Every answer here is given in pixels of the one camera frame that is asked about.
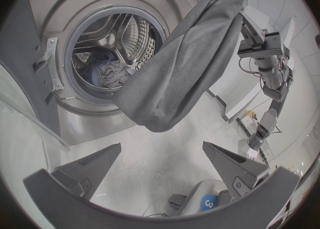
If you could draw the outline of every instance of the blue cloth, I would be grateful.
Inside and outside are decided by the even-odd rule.
[[[102,70],[103,67],[108,66],[110,62],[117,61],[118,59],[114,57],[114,55],[109,51],[105,50],[103,53],[91,53],[91,64],[87,66],[80,76],[88,83],[101,87],[98,82],[99,71]]]

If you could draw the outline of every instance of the white floor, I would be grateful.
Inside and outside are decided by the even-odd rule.
[[[153,133],[143,126],[71,146],[79,159],[114,143],[122,152],[91,202],[114,211],[147,216],[173,215],[167,200],[174,193],[188,195],[200,181],[221,180],[202,151],[208,141],[238,151],[237,123],[222,119],[223,105],[205,92],[190,113],[174,128]],[[245,133],[239,127],[240,134]]]

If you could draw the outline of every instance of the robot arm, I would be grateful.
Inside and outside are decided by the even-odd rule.
[[[241,15],[243,17],[241,33],[245,39],[240,43],[238,55],[240,60],[252,57],[259,69],[257,72],[252,72],[243,69],[240,63],[239,66],[247,73],[260,75],[263,93],[273,99],[256,133],[248,139],[250,148],[258,150],[273,132],[290,85],[293,83],[293,61],[290,60],[289,49],[281,43],[279,32],[267,33],[267,30],[261,30],[243,11]]]

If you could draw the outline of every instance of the washing machine door frame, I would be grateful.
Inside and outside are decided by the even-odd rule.
[[[15,0],[9,10],[0,29],[0,50],[0,64],[18,83],[36,117],[60,135],[53,83],[28,0]]]

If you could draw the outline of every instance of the laundry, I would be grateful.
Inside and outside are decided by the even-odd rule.
[[[88,83],[104,88],[122,86],[130,77],[126,67],[109,50],[97,53],[95,50],[90,53],[76,53],[77,59],[90,61],[79,75]]]
[[[161,49],[113,95],[135,123],[171,129],[223,74],[234,52],[245,0],[201,0]]]
[[[98,83],[105,88],[122,86],[130,77],[124,64],[120,61],[110,62],[98,72]]]

